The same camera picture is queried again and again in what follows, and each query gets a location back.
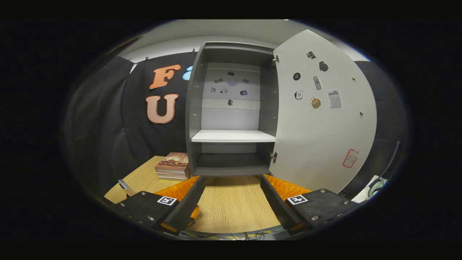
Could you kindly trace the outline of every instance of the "red outline sticker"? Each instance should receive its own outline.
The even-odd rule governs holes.
[[[351,164],[350,167],[348,167],[348,166],[345,165],[345,162],[346,162],[346,160],[347,160],[347,158],[348,158],[348,156],[349,156],[350,154],[353,154],[353,156],[354,156],[354,162]],[[354,163],[356,162],[357,159],[358,159],[358,158],[357,158],[356,155],[354,154],[354,149],[350,149],[350,150],[348,151],[348,154],[345,156],[345,160],[343,161],[342,165],[345,166],[345,167],[347,167],[347,168],[351,168],[351,167],[353,167],[353,165],[354,165]]]

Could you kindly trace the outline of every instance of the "cabinet door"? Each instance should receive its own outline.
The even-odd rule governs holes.
[[[340,192],[372,147],[377,110],[371,86],[350,57],[309,30],[276,48],[276,55],[278,155],[269,170],[311,190]]]

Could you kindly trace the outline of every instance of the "white ceiling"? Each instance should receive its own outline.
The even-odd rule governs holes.
[[[154,28],[119,55],[165,41],[200,36],[228,36],[282,44],[297,33],[309,29],[332,41],[329,34],[313,27],[283,19],[191,19],[175,20]]]

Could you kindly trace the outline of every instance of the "cabinet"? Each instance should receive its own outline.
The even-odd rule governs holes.
[[[376,124],[364,74],[309,30],[276,49],[205,42],[193,64],[186,100],[192,176],[272,173],[339,192],[364,163]]]

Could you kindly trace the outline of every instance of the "stack of books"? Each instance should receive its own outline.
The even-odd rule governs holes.
[[[183,181],[189,178],[187,153],[169,153],[156,166],[157,178],[162,181]]]

